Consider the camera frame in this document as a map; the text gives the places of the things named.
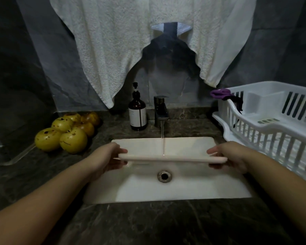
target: bottle label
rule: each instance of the bottle label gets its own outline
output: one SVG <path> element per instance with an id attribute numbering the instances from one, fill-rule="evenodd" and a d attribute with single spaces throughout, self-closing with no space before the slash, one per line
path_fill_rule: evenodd
<path id="1" fill-rule="evenodd" d="M 141 110 L 134 110 L 128 108 L 128 110 L 131 126 L 141 127 L 146 125 L 146 108 L 143 108 Z"/>

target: wall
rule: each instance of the wall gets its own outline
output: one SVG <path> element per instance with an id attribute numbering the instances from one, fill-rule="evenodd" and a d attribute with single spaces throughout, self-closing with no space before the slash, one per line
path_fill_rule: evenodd
<path id="1" fill-rule="evenodd" d="M 29 146 L 54 111 L 16 0 L 0 0 L 0 144 L 4 160 Z"/>
<path id="2" fill-rule="evenodd" d="M 306 2 L 275 79 L 306 87 Z"/>
<path id="3" fill-rule="evenodd" d="M 73 36 L 48 0 L 17 0 L 27 29 L 46 74 L 58 111 L 103 110 L 87 81 Z M 245 47 L 228 68 L 220 87 L 274 79 L 289 43 L 304 0 L 257 0 L 253 29 Z M 131 83 L 139 83 L 142 99 L 150 106 L 153 96 L 169 96 L 174 106 L 210 106 L 212 89 L 198 77 L 192 54 L 181 41 L 169 40 L 164 50 L 156 39 L 151 50 L 129 72 L 115 97 L 115 108 L 131 99 Z"/>

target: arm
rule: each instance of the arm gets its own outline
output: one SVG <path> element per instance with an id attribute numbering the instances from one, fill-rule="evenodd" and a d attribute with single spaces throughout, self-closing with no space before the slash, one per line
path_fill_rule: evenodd
<path id="1" fill-rule="evenodd" d="M 125 163 L 113 158 L 126 152 L 116 143 L 106 144 L 1 210 L 0 244 L 41 244 L 85 184 L 121 168 Z"/>
<path id="2" fill-rule="evenodd" d="M 236 142 L 209 149 L 228 157 L 231 166 L 247 170 L 306 236 L 306 181 L 268 156 Z"/>

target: sink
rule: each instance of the sink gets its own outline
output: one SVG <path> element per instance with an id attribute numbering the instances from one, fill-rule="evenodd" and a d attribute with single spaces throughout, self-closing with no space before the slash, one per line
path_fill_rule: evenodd
<path id="1" fill-rule="evenodd" d="M 138 155 L 204 156 L 215 146 L 212 137 L 132 138 L 113 140 Z M 157 200 L 252 197 L 245 178 L 235 169 L 212 169 L 203 163 L 128 162 L 92 182 L 84 195 L 86 204 Z"/>

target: white plastic dish rack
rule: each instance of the white plastic dish rack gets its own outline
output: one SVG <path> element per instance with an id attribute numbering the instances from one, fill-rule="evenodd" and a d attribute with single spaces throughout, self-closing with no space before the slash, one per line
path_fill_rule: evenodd
<path id="1" fill-rule="evenodd" d="M 306 87 L 268 81 L 229 88 L 243 98 L 243 111 L 219 100 L 213 117 L 224 139 L 275 159 L 306 179 Z"/>

